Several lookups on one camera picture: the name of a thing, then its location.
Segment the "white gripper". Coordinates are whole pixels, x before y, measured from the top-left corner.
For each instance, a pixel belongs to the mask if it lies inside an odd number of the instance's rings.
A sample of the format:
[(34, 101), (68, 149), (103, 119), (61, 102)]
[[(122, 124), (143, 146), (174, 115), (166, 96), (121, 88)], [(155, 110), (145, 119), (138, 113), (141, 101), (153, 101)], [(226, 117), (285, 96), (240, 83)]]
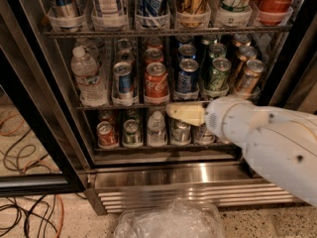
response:
[(234, 95), (211, 101), (206, 110), (200, 102), (173, 102), (165, 106), (166, 114), (181, 122), (207, 129), (223, 140), (245, 140), (251, 128), (255, 105)]

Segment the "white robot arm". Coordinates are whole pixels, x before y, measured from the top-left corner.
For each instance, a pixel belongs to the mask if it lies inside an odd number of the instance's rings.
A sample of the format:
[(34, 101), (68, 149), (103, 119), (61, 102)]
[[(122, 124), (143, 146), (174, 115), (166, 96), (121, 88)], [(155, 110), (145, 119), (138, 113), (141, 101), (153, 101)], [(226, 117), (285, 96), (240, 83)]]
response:
[(206, 128), (242, 149), (261, 177), (317, 206), (317, 116), (273, 106), (257, 106), (234, 95), (208, 105), (173, 102), (167, 115)]

